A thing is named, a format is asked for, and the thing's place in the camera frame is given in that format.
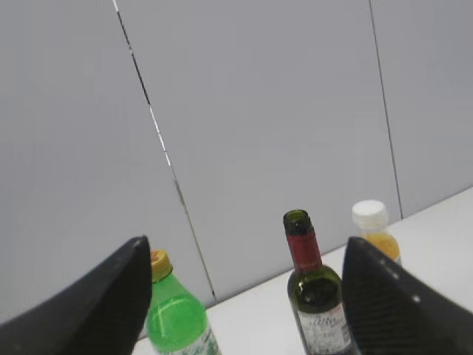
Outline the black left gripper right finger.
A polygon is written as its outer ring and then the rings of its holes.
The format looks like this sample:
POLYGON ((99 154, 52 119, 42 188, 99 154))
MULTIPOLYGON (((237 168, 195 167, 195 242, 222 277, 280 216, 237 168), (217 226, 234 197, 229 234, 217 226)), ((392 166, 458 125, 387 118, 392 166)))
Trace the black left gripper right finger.
POLYGON ((362 237, 348 240, 341 289, 362 354, 472 353, 472 313, 362 237))

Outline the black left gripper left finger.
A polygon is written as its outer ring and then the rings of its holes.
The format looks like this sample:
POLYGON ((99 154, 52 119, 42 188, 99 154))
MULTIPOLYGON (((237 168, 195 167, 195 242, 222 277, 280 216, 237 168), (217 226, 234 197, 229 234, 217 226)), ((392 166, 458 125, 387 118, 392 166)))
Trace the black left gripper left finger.
POLYGON ((63 291, 1 325, 2 354, 131 354, 152 298, 149 241, 133 237, 63 291))

